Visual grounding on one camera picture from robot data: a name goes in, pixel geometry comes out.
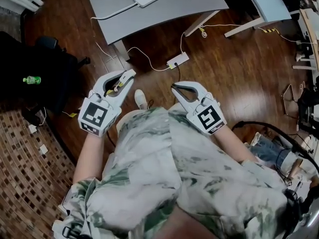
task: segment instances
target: white sneaker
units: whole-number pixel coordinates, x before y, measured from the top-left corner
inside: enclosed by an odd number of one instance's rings
[[[146,101],[145,94],[142,90],[136,90],[134,94],[135,103],[140,110],[148,109],[148,102]]]

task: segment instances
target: green bottle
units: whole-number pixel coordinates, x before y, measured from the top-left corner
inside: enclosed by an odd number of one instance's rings
[[[23,79],[23,82],[26,82],[27,84],[40,84],[41,83],[41,77],[38,76],[28,76],[27,78]]]

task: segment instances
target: hardwood floor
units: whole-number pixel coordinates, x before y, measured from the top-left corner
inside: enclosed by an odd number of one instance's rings
[[[101,75],[123,70],[125,66],[126,69],[134,68],[137,75],[122,106],[122,115],[136,109],[135,89],[143,90],[148,100],[153,99],[154,107],[169,108],[173,105],[170,86],[178,80],[177,69],[156,72],[136,49],[130,52],[131,60],[128,63],[121,57],[110,59],[103,54],[95,40],[105,52],[117,55],[112,46],[107,46],[96,22],[93,22],[94,39],[90,23],[94,12],[89,0],[44,2],[38,13],[25,19],[26,42],[33,45],[41,35],[54,36],[69,53],[78,58],[89,56],[92,63],[81,69],[78,79],[86,94]],[[124,42],[128,48],[140,48],[150,57],[155,68],[163,69],[168,59],[180,53],[180,36],[197,17],[180,18],[151,27],[127,37]],[[237,20],[237,14],[227,10],[218,13],[208,23],[234,24]],[[182,49],[190,60],[180,66],[181,80],[198,81],[205,86],[220,101],[229,126],[240,120],[259,120],[271,123],[286,133],[294,133],[296,120],[284,115],[280,95],[288,84],[292,84],[296,96],[299,96],[299,85],[307,79],[306,71],[292,69],[295,45],[275,32],[265,34],[253,29],[225,38],[224,33],[231,29],[233,26],[208,27],[205,29],[208,34],[205,39],[200,31],[183,38]],[[65,111],[73,112],[82,102],[83,98],[72,95]],[[61,138],[78,158],[86,133],[79,129],[77,119],[70,119],[65,114],[50,117]],[[253,131],[254,128],[246,127],[236,130],[236,133],[245,140]],[[116,141],[115,125],[110,135]],[[106,139],[106,157],[112,151],[113,147]]]

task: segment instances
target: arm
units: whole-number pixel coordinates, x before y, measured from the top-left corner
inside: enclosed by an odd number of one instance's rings
[[[231,158],[241,163],[245,160],[258,162],[258,159],[252,154],[242,141],[234,134],[228,126],[223,126],[214,136],[216,137],[220,147]]]
[[[75,168],[73,184],[90,177],[101,179],[103,149],[104,138],[87,135]]]

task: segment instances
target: blue jeans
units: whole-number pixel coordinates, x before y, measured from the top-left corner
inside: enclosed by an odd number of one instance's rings
[[[279,144],[270,141],[264,136],[260,136],[255,146],[249,146],[248,149],[261,160],[270,162],[281,167],[290,150],[284,149]]]

